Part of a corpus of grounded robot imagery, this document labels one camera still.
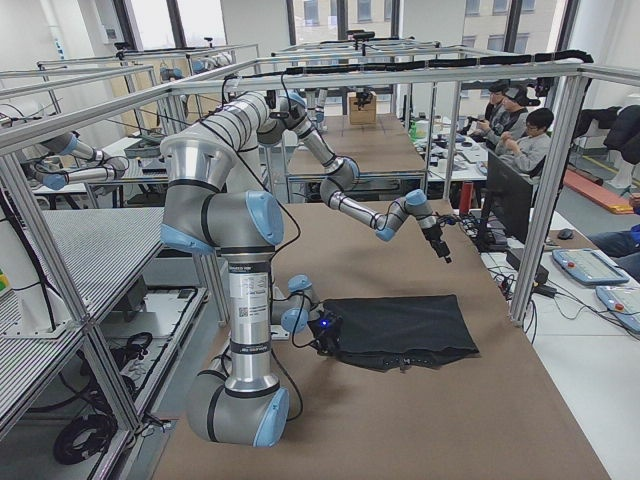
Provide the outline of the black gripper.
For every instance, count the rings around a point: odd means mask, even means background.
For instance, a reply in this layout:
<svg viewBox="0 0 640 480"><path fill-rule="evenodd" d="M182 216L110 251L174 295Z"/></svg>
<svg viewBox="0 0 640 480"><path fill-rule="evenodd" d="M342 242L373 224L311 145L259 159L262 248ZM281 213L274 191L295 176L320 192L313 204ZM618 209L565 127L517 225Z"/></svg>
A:
<svg viewBox="0 0 640 480"><path fill-rule="evenodd" d="M435 251L436 255L439 258L444 258L444 261L447 264L452 263L452 258L449 255L449 247L442 239L443 232L441 226L436 223L429 228L423 228L422 233L424 238L429 242L432 249Z"/></svg>
<svg viewBox="0 0 640 480"><path fill-rule="evenodd" d="M319 329L313 332L312 347L319 355L336 356L340 352L340 330Z"/></svg>

